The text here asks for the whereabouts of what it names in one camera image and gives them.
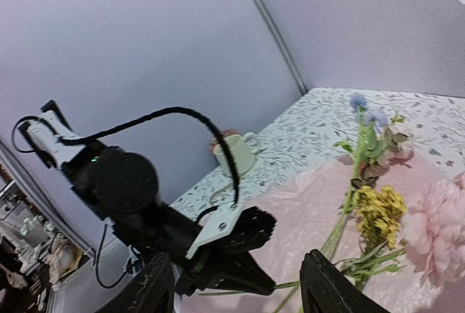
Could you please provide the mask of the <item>small blue flower stem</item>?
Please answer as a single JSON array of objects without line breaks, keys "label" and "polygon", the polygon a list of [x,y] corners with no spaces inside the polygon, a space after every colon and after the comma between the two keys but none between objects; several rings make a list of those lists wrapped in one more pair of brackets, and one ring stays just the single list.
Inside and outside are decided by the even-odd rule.
[{"label": "small blue flower stem", "polygon": [[[382,142],[380,135],[382,129],[387,125],[388,119],[382,110],[370,110],[368,100],[362,94],[354,93],[351,96],[350,105],[357,119],[356,145],[352,148],[348,141],[340,141],[334,146],[340,147],[352,155],[351,180],[360,182],[363,179],[362,165],[367,167],[369,164],[375,163],[386,150],[386,144]],[[350,182],[349,189],[345,192],[341,216],[322,247],[323,254],[330,259],[333,258],[338,248],[349,215],[352,213],[352,199],[356,189],[357,187],[354,187]]]}]

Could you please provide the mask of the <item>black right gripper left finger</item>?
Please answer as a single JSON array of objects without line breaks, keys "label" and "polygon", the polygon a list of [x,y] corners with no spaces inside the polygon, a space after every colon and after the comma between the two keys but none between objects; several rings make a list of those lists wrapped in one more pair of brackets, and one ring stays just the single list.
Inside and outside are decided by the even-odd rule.
[{"label": "black right gripper left finger", "polygon": [[167,253],[157,253],[134,279],[98,313],[171,313],[174,274]]}]

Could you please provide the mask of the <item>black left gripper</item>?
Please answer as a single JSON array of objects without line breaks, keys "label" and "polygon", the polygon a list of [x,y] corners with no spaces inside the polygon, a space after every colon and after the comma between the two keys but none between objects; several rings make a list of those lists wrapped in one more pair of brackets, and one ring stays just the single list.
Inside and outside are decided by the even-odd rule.
[{"label": "black left gripper", "polygon": [[167,253],[181,274],[179,295],[197,290],[232,290],[268,296],[275,281],[257,264],[251,251],[272,236],[275,217],[256,206],[243,207],[233,231],[200,247],[191,260],[185,254],[204,225],[173,209],[158,196],[158,175],[145,157],[119,147],[85,147],[68,164],[73,191],[101,219],[110,218],[113,234],[137,249],[145,260]]}]

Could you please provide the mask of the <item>yellow small flower sprig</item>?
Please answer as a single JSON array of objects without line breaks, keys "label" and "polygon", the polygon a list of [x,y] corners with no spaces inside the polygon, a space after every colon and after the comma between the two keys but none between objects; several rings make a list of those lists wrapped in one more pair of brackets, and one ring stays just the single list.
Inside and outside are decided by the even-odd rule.
[{"label": "yellow small flower sprig", "polygon": [[340,270],[355,281],[358,290],[376,275],[403,268],[399,257],[405,249],[397,247],[397,233],[405,212],[403,196],[389,185],[379,191],[368,186],[355,191],[349,217],[355,218],[360,257],[341,260]]}]

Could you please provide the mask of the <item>single pink carnation stem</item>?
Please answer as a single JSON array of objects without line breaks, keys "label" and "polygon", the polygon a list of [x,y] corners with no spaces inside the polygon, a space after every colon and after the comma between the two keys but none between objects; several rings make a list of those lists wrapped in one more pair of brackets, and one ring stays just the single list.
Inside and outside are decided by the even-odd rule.
[{"label": "single pink carnation stem", "polygon": [[[349,189],[347,166],[303,173],[259,196],[255,205],[277,219],[270,242],[254,257],[279,287],[294,286],[303,255],[322,247],[331,234]],[[403,196],[406,212],[400,220],[397,247],[403,268],[419,274],[420,282],[440,287],[464,276],[464,186],[432,175],[398,171],[380,176],[375,189],[389,185]],[[349,217],[331,261],[340,270],[343,259],[360,257],[359,235]]]}]

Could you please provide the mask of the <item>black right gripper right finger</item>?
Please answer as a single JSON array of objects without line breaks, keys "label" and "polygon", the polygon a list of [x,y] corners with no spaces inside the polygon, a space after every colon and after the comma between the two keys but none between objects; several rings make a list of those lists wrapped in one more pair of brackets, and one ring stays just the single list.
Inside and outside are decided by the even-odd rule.
[{"label": "black right gripper right finger", "polygon": [[299,279],[304,313],[387,313],[318,250],[305,254]]}]

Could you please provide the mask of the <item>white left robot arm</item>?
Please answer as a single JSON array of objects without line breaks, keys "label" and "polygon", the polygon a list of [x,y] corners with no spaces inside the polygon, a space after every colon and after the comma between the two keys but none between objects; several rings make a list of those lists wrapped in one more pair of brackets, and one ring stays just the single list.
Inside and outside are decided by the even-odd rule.
[{"label": "white left robot arm", "polygon": [[144,261],[166,253],[181,274],[175,290],[191,296],[218,289],[268,296],[275,281],[251,252],[272,236],[275,217],[257,207],[245,208],[238,198],[187,218],[159,197],[155,166],[143,155],[107,146],[104,137],[169,114],[190,116],[226,142],[209,118],[186,107],[167,107],[99,133],[80,137],[50,101],[39,116],[20,119],[20,132],[43,163],[62,172],[74,193],[113,234],[135,249]]}]

